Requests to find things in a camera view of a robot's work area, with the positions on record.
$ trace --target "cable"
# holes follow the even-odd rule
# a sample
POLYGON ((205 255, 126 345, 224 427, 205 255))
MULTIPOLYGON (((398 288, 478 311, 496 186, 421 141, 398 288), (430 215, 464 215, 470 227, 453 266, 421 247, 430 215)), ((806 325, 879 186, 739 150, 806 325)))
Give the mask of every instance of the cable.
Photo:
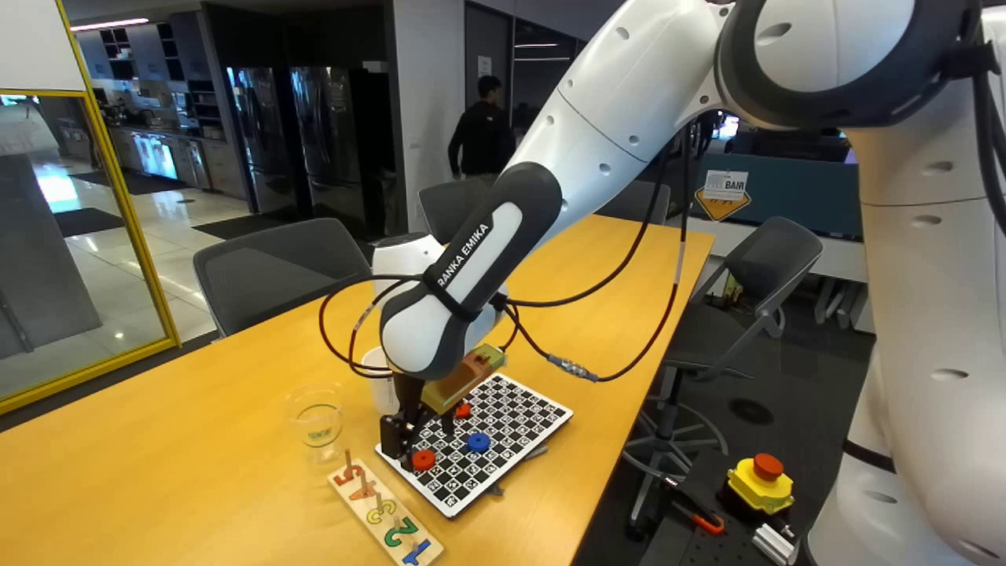
POLYGON ((393 377, 391 368, 361 364, 361 361, 351 358, 351 357, 355 357, 355 336, 360 336, 360 327, 370 318, 370 311, 376 311, 391 294, 398 294, 399 288, 414 284, 414 279, 417 279, 417 278, 398 278, 398 273, 387 273, 387 278, 351 278, 351 279, 341 284, 341 290, 326 294, 326 297, 321 299, 321 305, 317 305, 317 334, 321 334, 321 344, 326 345, 326 354, 333 354, 333 357, 337 357, 343 364, 348 364, 351 376, 360 376, 360 377, 393 377), (355 327, 351 327, 351 334, 348 334, 348 354, 341 354, 341 348, 333 345, 332 334, 326 334, 326 310, 332 310, 332 301, 333 301, 343 290, 348 290, 348 288, 355 288, 355 284, 369 284, 369 279, 370 279, 370 284, 376 284, 376 279, 393 279, 393 284, 370 299, 370 305, 361 311, 361 318, 355 321, 355 327))
POLYGON ((656 179, 655 179, 655 186, 650 186, 648 218, 643 219, 643 227, 640 227, 640 234, 636 234, 625 258, 623 258, 604 279, 598 279, 594 288, 588 288, 588 290, 581 290, 581 294, 564 297, 564 299, 546 299, 546 301, 505 299, 505 301, 510 301, 510 305, 523 305, 523 310, 560 310, 560 305, 581 301, 581 299, 594 297, 598 290, 604 290, 606 284, 614 284, 614 279, 631 266, 631 258, 636 258, 636 252, 640 252, 640 241, 648 236, 650 219, 655 219, 655 212, 656 212, 656 194, 661 194, 661 186, 664 186, 664 179, 668 179, 669 171, 673 171, 673 158, 669 158, 669 150, 664 150, 661 172, 656 172, 656 179))
MULTIPOLYGON (((512 321, 518 321, 523 316, 518 316, 518 310, 516 305, 505 305, 505 316, 512 318, 512 321)), ((512 340, 518 336, 518 325, 512 325, 512 332, 510 332, 510 336, 505 336, 505 344, 501 345, 502 354, 512 345, 512 340)))
POLYGON ((516 325, 516 332, 523 334, 523 340, 529 340, 529 345, 546 358, 552 364, 558 364, 560 371, 571 376, 571 377, 581 377, 581 381, 590 381, 590 383, 610 383, 610 381, 620 381, 625 377, 648 354, 650 345, 656 344, 656 336, 664 334, 668 321, 669 321, 669 311, 680 299, 680 279, 683 279, 683 266, 687 266, 687 247, 688 247, 688 186, 691 186, 691 161, 699 161, 700 154, 691 154, 691 127, 687 129, 687 148, 683 148, 683 161, 687 161, 687 192, 683 192, 683 215, 680 215, 680 255, 677 255, 677 278, 669 284, 669 297, 668 297, 668 305, 664 305, 664 316, 655 327, 655 334, 648 336, 648 344, 631 357, 628 364, 623 364, 620 371, 614 376, 594 376, 590 368, 571 361, 571 358, 564 358, 558 354, 546 354, 534 336, 533 332, 518 321, 518 305, 512 305, 512 311, 505 310, 510 321, 516 325))

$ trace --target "black and white checkerboard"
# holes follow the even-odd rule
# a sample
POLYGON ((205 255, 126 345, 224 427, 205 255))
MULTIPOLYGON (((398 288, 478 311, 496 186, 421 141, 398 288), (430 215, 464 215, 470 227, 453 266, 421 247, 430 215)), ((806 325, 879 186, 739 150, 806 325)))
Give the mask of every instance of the black and white checkerboard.
POLYGON ((534 454, 553 430, 560 430, 571 413, 502 376, 482 381, 472 395, 472 419, 460 419, 453 437, 442 430, 442 422, 427 422, 417 433, 417 451, 434 451, 436 467, 430 471, 406 471, 391 462, 421 496, 427 496, 444 515, 460 515, 488 489, 493 489, 510 469, 534 454), (488 454, 470 454, 470 433, 488 433, 488 454))

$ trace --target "gray carpet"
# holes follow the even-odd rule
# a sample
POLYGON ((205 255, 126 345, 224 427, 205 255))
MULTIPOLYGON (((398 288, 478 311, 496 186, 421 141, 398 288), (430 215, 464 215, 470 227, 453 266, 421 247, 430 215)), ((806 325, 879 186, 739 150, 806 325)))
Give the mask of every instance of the gray carpet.
MULTIPOLYGON (((806 536, 832 486, 839 444, 845 437, 875 340, 853 332, 817 327, 811 321, 808 299, 792 299, 787 311, 787 336, 765 336, 737 361, 737 368, 749 376, 744 381, 687 381, 683 402, 700 410, 719 424, 737 458, 767 451, 791 467, 799 496, 791 524, 806 536), (767 414, 737 413, 739 406, 767 410, 767 414)), ((732 537, 716 540, 691 536, 691 530, 677 515, 664 515, 655 537, 631 540, 625 536, 625 515, 636 489, 636 471, 620 467, 577 563, 767 563, 749 544, 742 530, 732 530, 732 537)))

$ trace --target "wooden table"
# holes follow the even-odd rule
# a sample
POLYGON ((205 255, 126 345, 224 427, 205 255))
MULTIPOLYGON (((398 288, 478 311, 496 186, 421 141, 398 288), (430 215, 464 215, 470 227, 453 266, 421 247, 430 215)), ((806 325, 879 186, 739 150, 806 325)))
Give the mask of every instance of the wooden table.
MULTIPOLYGON (((579 223, 510 279, 510 297, 552 299, 602 279, 636 227, 579 223)), ((0 563, 383 563, 291 424, 291 395, 311 383, 341 390, 343 440, 447 544, 444 563, 569 563, 707 252, 711 240, 691 234, 673 325, 618 383, 577 381, 512 345, 505 376, 577 414, 540 458, 502 479, 502 499, 447 523, 376 455, 370 383, 326 357, 314 301, 0 433, 0 563)), ((655 227, 604 294, 523 321, 540 345, 614 371, 655 332, 673 266, 677 231, 655 227)), ((346 294, 332 327, 348 327, 369 299, 369 288, 346 294)))

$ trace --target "door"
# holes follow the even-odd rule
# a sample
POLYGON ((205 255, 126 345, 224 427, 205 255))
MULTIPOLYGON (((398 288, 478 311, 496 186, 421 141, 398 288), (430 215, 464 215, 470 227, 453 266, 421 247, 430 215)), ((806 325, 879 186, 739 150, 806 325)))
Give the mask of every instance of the door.
POLYGON ((291 70, 301 161, 314 212, 369 227, 348 72, 341 66, 291 70))
POLYGON ((211 82, 213 75, 207 66, 207 52, 201 48, 199 16, 179 12, 169 20, 169 30, 176 34, 185 82, 211 82))
POLYGON ((296 207, 296 184, 271 66, 228 70, 242 150, 251 175, 251 212, 275 215, 296 207))

